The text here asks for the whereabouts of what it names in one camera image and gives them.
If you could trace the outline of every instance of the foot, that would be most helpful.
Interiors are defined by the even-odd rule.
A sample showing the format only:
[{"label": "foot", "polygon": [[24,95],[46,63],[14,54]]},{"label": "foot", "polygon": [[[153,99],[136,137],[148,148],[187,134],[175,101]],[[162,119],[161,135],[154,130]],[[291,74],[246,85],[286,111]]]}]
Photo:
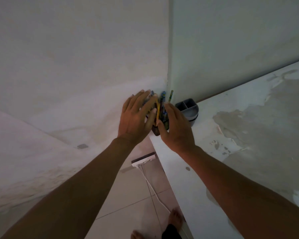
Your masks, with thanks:
[{"label": "foot", "polygon": [[183,225],[183,217],[181,214],[176,210],[173,209],[168,217],[168,225],[172,224],[177,229],[177,232],[180,231]]},{"label": "foot", "polygon": [[141,233],[139,233],[138,231],[133,231],[131,233],[131,239],[144,239],[144,237],[142,236]]}]

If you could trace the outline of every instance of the power strip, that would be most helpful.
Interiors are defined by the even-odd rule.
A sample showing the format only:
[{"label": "power strip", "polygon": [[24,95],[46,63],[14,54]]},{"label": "power strip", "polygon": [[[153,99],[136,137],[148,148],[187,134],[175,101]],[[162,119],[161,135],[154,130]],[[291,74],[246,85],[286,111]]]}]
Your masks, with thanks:
[{"label": "power strip", "polygon": [[155,152],[152,152],[152,153],[147,154],[147,155],[145,155],[143,157],[134,159],[132,161],[132,166],[135,167],[135,168],[137,168],[138,166],[140,166],[140,165],[142,165],[142,164],[144,164],[144,163],[146,163],[148,161],[151,161],[151,160],[153,160],[155,158],[156,158]]}]

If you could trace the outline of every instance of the white cable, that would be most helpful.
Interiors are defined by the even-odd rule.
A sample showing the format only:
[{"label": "white cable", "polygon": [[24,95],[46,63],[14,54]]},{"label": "white cable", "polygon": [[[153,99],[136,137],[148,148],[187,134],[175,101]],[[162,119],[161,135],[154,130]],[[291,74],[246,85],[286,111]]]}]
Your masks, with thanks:
[{"label": "white cable", "polygon": [[[147,183],[149,184],[149,186],[150,186],[150,187],[152,188],[152,190],[154,191],[154,194],[156,195],[157,200],[162,204],[162,206],[165,207],[165,209],[167,209],[167,211],[168,211],[169,213],[171,213],[171,211],[167,208],[167,206],[164,205],[164,203],[163,203],[163,202],[159,199],[159,197],[157,196],[157,194],[156,194],[156,192],[155,192],[153,186],[150,184],[150,182],[147,180],[145,174],[144,174],[143,171],[140,169],[140,166],[137,165],[136,168],[139,169],[140,172],[143,174],[143,176],[144,176],[144,178],[146,179]],[[184,232],[184,234],[186,235],[187,239],[189,239],[189,236],[186,234],[185,230],[184,230],[183,228],[181,228],[181,229],[182,229],[182,231]]]}]

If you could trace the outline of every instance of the yellow pencil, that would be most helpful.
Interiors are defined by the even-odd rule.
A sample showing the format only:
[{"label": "yellow pencil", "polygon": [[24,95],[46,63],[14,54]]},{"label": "yellow pencil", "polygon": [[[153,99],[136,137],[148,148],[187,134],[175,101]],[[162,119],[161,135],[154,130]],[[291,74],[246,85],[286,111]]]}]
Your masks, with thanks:
[{"label": "yellow pencil", "polygon": [[160,103],[158,99],[156,99],[156,106],[157,106],[157,118],[156,118],[156,126],[157,126],[159,120],[159,107],[160,107]]}]

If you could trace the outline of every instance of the forearm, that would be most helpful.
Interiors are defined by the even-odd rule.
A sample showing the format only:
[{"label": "forearm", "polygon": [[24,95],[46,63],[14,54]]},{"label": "forearm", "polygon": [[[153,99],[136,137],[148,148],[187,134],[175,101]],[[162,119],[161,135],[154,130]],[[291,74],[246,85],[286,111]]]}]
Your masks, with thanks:
[{"label": "forearm", "polygon": [[197,146],[180,156],[194,169],[245,238],[299,238],[299,207]]},{"label": "forearm", "polygon": [[49,193],[3,238],[84,238],[134,146],[122,139]]}]

